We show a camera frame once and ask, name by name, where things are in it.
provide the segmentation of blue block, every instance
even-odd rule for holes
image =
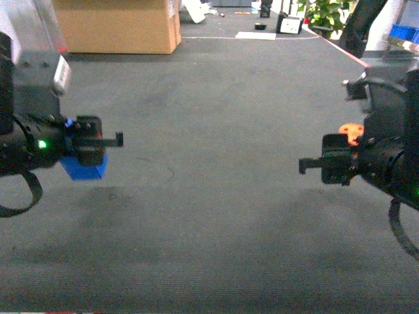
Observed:
[[[405,41],[411,41],[414,37],[416,29],[409,26],[402,26],[394,24],[390,31],[390,36],[404,39]]]
[[[419,44],[419,28],[416,28],[412,42],[414,42],[415,44]]]
[[[60,160],[61,165],[70,176],[71,180],[100,180],[105,175],[108,156],[103,157],[103,163],[100,166],[86,167],[80,165],[76,157],[63,157]]]

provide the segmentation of green leaves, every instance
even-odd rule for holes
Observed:
[[[344,28],[340,21],[342,10],[348,10],[350,3],[357,0],[310,0],[306,17],[310,20],[310,25],[321,26],[333,31],[339,31]],[[297,0],[298,11],[303,12],[306,8],[306,0]],[[318,31],[320,35],[330,38],[332,31]]]

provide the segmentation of white wall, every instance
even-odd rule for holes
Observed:
[[[366,50],[385,50],[388,44],[384,36],[390,34],[392,26],[400,14],[403,0],[388,0],[386,6],[371,26]]]

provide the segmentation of blue bin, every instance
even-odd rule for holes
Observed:
[[[404,39],[405,41],[412,41],[416,34],[416,28],[409,26],[402,26],[394,24],[390,36]]]
[[[416,28],[414,36],[412,38],[412,42],[415,44],[419,44],[419,28]]]

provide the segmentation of orange part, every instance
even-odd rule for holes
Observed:
[[[339,134],[347,134],[349,145],[357,146],[358,142],[356,139],[364,134],[364,126],[356,123],[347,123],[339,128]]]

